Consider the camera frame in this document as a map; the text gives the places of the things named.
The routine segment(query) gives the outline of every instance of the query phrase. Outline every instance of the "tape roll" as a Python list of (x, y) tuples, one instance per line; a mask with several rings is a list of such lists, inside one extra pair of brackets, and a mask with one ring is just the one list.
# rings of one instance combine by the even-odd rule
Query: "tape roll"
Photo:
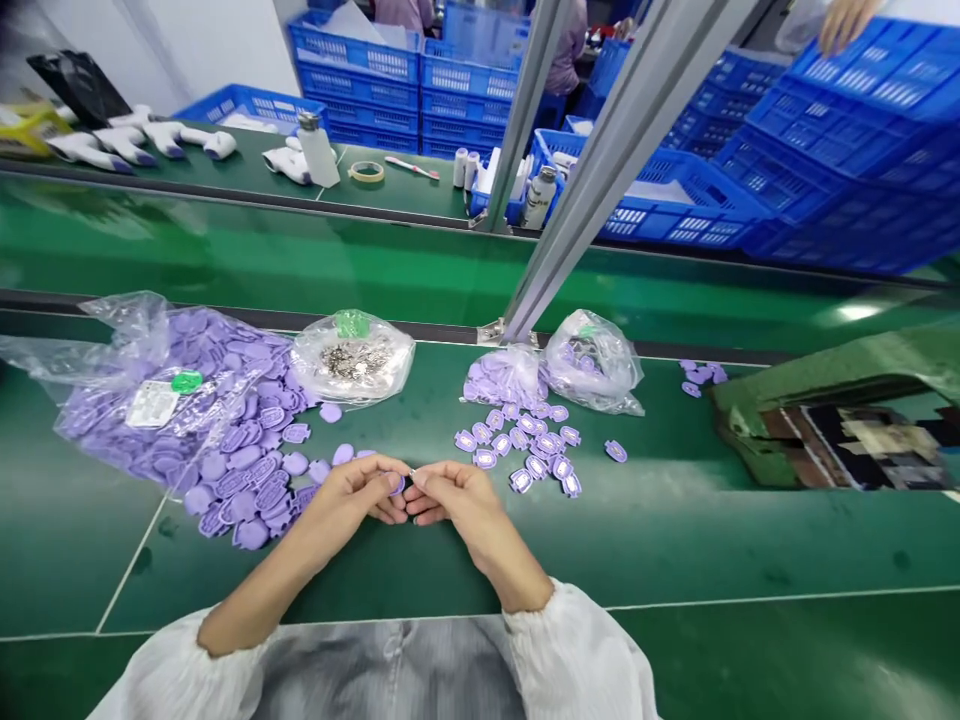
[(358, 182), (380, 182), (383, 180), (383, 165), (372, 160), (361, 160), (350, 166), (347, 175)]

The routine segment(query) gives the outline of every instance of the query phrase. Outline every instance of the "white sleeve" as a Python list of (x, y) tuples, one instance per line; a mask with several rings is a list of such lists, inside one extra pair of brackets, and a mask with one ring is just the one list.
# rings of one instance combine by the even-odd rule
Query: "white sleeve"
[(578, 588), (553, 584), (542, 611), (504, 614), (528, 720), (656, 720), (647, 657)]
[(127, 669), (88, 720), (247, 720), (260, 703), (260, 658), (252, 650), (211, 658), (197, 645), (210, 608), (158, 631), (134, 653)]

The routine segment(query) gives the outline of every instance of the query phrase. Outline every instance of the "worker's arm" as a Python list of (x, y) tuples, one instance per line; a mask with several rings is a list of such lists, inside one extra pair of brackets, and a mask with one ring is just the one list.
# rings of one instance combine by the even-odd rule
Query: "worker's arm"
[(247, 720), (260, 659), (297, 594), (410, 468), (382, 455), (338, 466), (277, 548), (222, 603), (163, 628), (130, 659), (90, 720)]

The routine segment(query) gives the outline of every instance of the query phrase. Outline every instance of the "white label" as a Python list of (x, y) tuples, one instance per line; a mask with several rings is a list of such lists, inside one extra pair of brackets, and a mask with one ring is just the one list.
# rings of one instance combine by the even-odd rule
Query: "white label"
[(127, 425), (130, 427), (163, 427), (177, 407), (180, 395), (170, 387), (170, 383), (146, 380), (140, 385), (133, 397), (133, 404), (127, 412)]

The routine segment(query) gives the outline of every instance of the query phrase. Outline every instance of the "green label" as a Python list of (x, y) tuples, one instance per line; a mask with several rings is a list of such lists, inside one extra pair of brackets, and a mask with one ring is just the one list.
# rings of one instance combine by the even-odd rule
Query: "green label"
[(195, 392), (203, 384), (203, 375), (196, 370), (184, 370), (170, 382), (170, 388), (181, 395)]

